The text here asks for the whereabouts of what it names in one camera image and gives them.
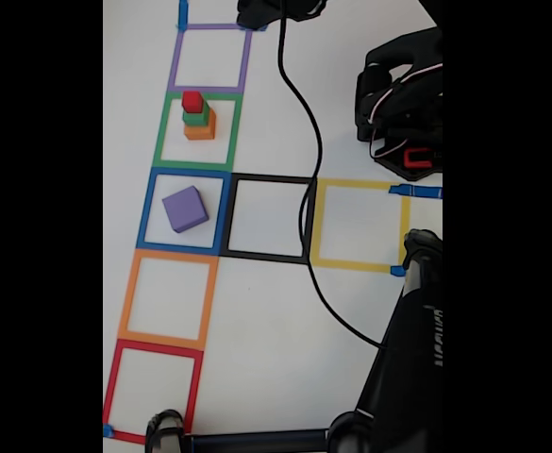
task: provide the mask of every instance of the blue square outline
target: blue square outline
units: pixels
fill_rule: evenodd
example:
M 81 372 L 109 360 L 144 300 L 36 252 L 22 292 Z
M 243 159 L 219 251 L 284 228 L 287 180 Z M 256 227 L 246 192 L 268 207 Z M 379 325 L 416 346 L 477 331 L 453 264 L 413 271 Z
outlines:
M 145 241 L 145 232 L 147 230 L 147 221 L 152 207 L 152 198 L 154 197 L 154 188 L 158 175 L 172 176 L 196 176 L 196 177 L 216 177 L 223 180 L 221 189 L 221 200 L 219 201 L 219 210 L 217 212 L 217 225 L 212 240 L 212 247 L 195 247 L 190 245 L 175 245 L 171 243 L 147 243 Z M 196 253 L 200 255 L 219 256 L 221 250 L 221 240 L 223 239 L 223 229 L 226 223 L 227 199 L 229 198 L 229 187 L 231 185 L 231 173 L 219 172 L 214 170 L 194 170 L 188 168 L 166 168 L 152 167 L 150 179 L 147 184 L 145 200 L 143 201 L 142 221 L 137 235 L 137 248 L 147 250 L 162 250 L 166 252 L 178 253 Z

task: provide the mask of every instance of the yellow square outline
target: yellow square outline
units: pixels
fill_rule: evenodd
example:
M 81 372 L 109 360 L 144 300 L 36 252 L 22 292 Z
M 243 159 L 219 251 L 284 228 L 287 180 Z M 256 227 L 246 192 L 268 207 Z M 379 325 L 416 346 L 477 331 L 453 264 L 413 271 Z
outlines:
M 313 234 L 311 238 L 311 264 L 318 267 L 336 269 L 350 269 L 365 272 L 384 272 L 389 274 L 394 264 L 380 264 L 352 260 L 331 260 L 320 258 L 320 246 L 322 244 L 322 223 L 324 222 L 324 210 L 326 206 L 326 188 L 350 187 L 356 189 L 379 189 L 388 191 L 394 182 L 362 181 L 354 179 L 318 178 L 317 193 L 315 195 L 315 213 L 313 215 Z M 401 221 L 399 226 L 399 258 L 397 265 L 401 264 L 406 256 L 404 248 L 404 236 L 410 230 L 410 205 L 409 196 L 401 196 Z

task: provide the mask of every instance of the black cable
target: black cable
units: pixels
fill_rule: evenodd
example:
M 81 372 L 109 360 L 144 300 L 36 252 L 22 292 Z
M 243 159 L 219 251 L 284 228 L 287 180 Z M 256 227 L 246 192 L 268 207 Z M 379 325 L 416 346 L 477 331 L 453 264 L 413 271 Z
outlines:
M 317 160 L 315 162 L 315 170 L 313 171 L 313 175 L 311 176 L 311 180 L 309 182 L 309 185 L 307 186 L 307 190 L 303 195 L 301 208 L 298 212 L 298 234 L 299 234 L 299 238 L 301 239 L 301 245 L 303 247 L 303 255 L 307 254 L 306 265 L 307 265 L 307 268 L 309 269 L 309 274 L 311 275 L 311 281 L 313 282 L 313 286 L 315 287 L 315 292 L 320 297 L 320 300 L 322 301 L 326 309 L 330 312 L 330 314 L 334 316 L 334 318 L 339 323 L 341 323 L 347 330 L 349 330 L 351 333 L 353 333 L 357 337 L 364 340 L 366 343 L 371 344 L 372 346 L 375 346 L 378 348 L 384 348 L 384 346 L 379 342 L 375 342 L 371 338 L 365 336 L 359 330 L 349 325 L 339 315 L 339 313 L 337 313 L 334 309 L 332 309 L 332 307 L 330 307 L 330 304 L 327 303 L 326 298 L 324 297 L 324 295 L 322 294 L 322 290 L 320 289 L 320 285 L 317 282 L 317 278 L 315 277 L 315 273 L 313 272 L 313 266 L 311 266 L 311 259 L 309 257 L 309 247 L 305 243 L 305 235 L 303 234 L 303 211 L 305 210 L 305 204 L 307 203 L 311 189 L 313 188 L 314 185 L 317 185 L 317 175 L 320 173 L 320 168 L 322 167 L 322 159 L 324 158 L 324 144 L 322 143 L 322 134 L 320 133 L 320 128 L 317 125 L 317 121 L 315 121 L 313 112 L 309 108 L 309 104 L 307 104 L 307 102 L 305 101 L 305 99 L 303 98 L 299 90 L 297 90 L 296 87 L 293 85 L 291 80 L 286 75 L 286 71 L 284 70 L 284 40 L 286 38 L 286 12 L 287 12 L 286 0 L 280 0 L 280 8 L 281 8 L 282 16 L 281 16 L 280 26 L 279 26 L 279 43 L 277 45 L 277 69 L 279 69 L 279 73 L 282 76 L 284 83 L 288 85 L 288 88 L 291 89 L 291 91 L 294 93 L 296 98 L 303 105 L 305 112 L 309 116 L 311 125 L 313 126 L 313 130 L 315 131 L 315 139 L 317 140 Z

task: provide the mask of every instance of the foam cube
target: foam cube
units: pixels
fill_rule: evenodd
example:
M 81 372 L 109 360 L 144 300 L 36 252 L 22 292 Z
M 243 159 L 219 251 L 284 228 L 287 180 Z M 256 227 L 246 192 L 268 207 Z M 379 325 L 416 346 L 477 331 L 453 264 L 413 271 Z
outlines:
M 166 209 L 171 228 L 177 233 L 182 233 L 209 219 L 200 192 L 194 186 L 163 198 L 162 204 Z
M 204 98 L 200 92 L 183 92 L 181 106 L 188 113 L 202 113 Z
M 208 126 L 210 107 L 207 101 L 204 101 L 202 113 L 188 113 L 183 110 L 182 120 L 186 126 Z
M 209 109 L 208 126 L 188 126 L 183 127 L 183 133 L 188 140 L 214 140 L 217 128 L 217 115 L 215 110 Z

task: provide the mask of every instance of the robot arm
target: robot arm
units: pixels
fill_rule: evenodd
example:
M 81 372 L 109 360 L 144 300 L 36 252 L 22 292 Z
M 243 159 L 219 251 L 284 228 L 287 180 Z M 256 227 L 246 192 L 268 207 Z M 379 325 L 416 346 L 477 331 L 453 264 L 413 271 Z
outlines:
M 443 30 L 443 0 L 418 1 Z M 319 16 L 325 7 L 326 0 L 290 0 L 288 17 L 296 22 L 307 21 Z M 258 30 L 281 17 L 280 0 L 238 0 L 238 13 L 238 25 Z
M 443 0 L 419 2 L 437 26 L 371 50 L 355 95 L 358 140 L 370 143 L 376 163 L 407 181 L 443 171 Z M 289 0 L 287 17 L 306 21 L 325 7 L 326 0 Z M 240 26 L 259 29 L 281 18 L 280 0 L 239 0 L 238 12 Z M 393 81 L 391 70 L 405 64 L 411 68 Z M 373 155 L 377 139 L 384 146 Z

